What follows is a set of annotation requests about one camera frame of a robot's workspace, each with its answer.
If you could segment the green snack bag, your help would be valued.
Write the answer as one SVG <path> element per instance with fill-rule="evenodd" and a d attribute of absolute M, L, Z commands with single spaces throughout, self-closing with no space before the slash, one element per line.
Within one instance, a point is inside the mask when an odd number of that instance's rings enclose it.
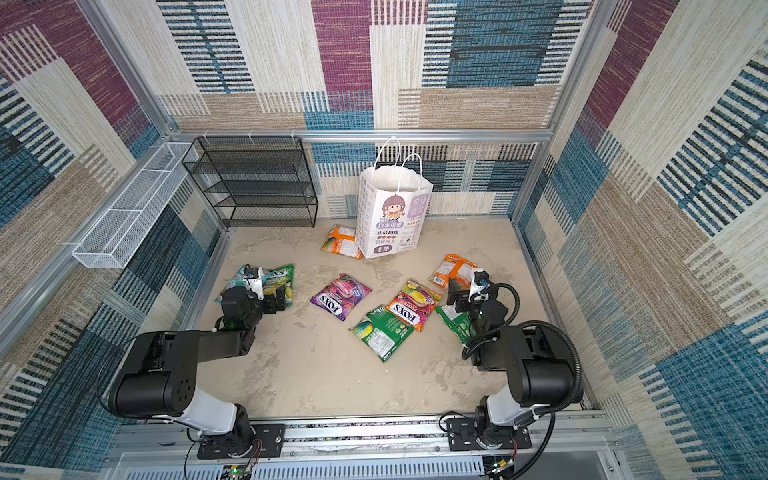
<path fill-rule="evenodd" d="M 466 345 L 475 335 L 468 312 L 459 312 L 455 305 L 440 305 L 436 311 L 443 323 Z"/>
<path fill-rule="evenodd" d="M 414 327 L 391 313 L 386 305 L 379 305 L 350 331 L 382 362 L 387 362 L 414 331 Z"/>

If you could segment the red yellow Fox's bag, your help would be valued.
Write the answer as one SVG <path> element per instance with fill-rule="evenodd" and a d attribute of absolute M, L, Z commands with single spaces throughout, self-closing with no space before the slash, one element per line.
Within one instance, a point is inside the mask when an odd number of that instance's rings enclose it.
<path fill-rule="evenodd" d="M 386 308 L 405 325 L 421 332 L 441 299 L 441 294 L 416 280 L 408 279 Z"/>

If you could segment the white paper bag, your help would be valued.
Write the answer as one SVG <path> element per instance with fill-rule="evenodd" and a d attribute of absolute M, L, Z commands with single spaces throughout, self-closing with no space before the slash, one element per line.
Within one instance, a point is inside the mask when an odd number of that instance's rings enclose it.
<path fill-rule="evenodd" d="M 366 259 L 418 246 L 434 185 L 418 153 L 402 155 L 397 137 L 385 140 L 359 177 L 355 242 Z"/>

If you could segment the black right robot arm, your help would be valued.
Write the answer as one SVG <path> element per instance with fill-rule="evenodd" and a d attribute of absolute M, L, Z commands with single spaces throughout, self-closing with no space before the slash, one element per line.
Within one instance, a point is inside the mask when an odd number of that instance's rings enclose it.
<path fill-rule="evenodd" d="M 545 416 L 554 420 L 582 398 L 583 370 L 575 345 L 549 322 L 519 323 L 517 290 L 488 280 L 483 272 L 468 287 L 450 281 L 447 305 L 469 328 L 461 357 L 480 371 L 503 372 L 506 384 L 480 400 L 471 427 L 448 420 L 445 429 L 466 449 L 530 447 L 530 425 Z"/>

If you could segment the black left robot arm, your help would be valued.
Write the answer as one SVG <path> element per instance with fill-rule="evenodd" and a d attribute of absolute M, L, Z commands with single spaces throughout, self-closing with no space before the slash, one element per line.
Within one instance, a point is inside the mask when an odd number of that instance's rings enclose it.
<path fill-rule="evenodd" d="M 106 409 L 126 419 L 162 419 L 198 431 L 202 449 L 217 458 L 242 457 L 257 437 L 244 406 L 224 402 L 197 385 L 201 363 L 249 353 L 266 315 L 287 307 L 284 286 L 261 295 L 243 286 L 221 294 L 222 317 L 213 330 L 154 331 L 138 335 L 114 374 Z"/>

